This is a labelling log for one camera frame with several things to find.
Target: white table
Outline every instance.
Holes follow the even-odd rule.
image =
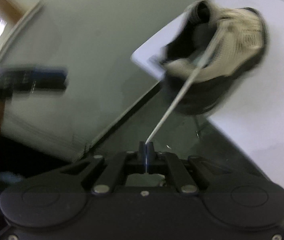
[[[223,7],[253,7],[268,25],[268,49],[251,72],[208,120],[246,153],[274,182],[284,187],[284,2],[215,0]],[[132,61],[161,80],[164,71],[149,59],[179,32],[183,15],[152,36]]]

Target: circular cover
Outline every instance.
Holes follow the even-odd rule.
[[[240,228],[262,228],[284,219],[284,189],[250,174],[218,176],[203,194],[210,213]]]
[[[3,215],[27,228],[46,228],[75,217],[86,204],[80,183],[65,174],[35,177],[6,189],[0,196]]]

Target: shoe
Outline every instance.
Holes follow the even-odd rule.
[[[212,0],[192,4],[186,15],[182,31],[164,48],[162,90],[172,102],[204,52],[213,48],[175,108],[198,115],[213,109],[234,81],[261,61],[267,44],[266,25],[253,8],[219,8]]]

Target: white surface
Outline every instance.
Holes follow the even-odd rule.
[[[258,9],[268,25],[266,56],[209,120],[242,149],[275,182],[284,187],[284,2],[281,0],[216,0],[224,7]],[[156,33],[133,59],[154,77],[148,59],[172,39],[181,23],[175,19]]]
[[[15,1],[29,9],[38,0]],[[188,0],[43,3],[4,63],[66,66],[69,87],[63,96],[15,97],[7,105],[2,131],[29,146],[72,159],[155,84],[130,61],[130,55],[178,16]]]

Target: screw head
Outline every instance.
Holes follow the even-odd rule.
[[[272,237],[272,240],[282,240],[282,236],[281,235],[274,235]]]
[[[197,191],[197,187],[194,185],[184,185],[181,187],[181,191],[185,194],[192,194]]]
[[[107,185],[96,185],[93,188],[94,192],[97,194],[105,194],[109,192],[109,186]]]
[[[19,238],[16,235],[9,235],[7,240],[19,240]]]
[[[147,190],[141,191],[141,196],[142,197],[147,197],[149,194],[150,194],[150,192],[147,191]]]

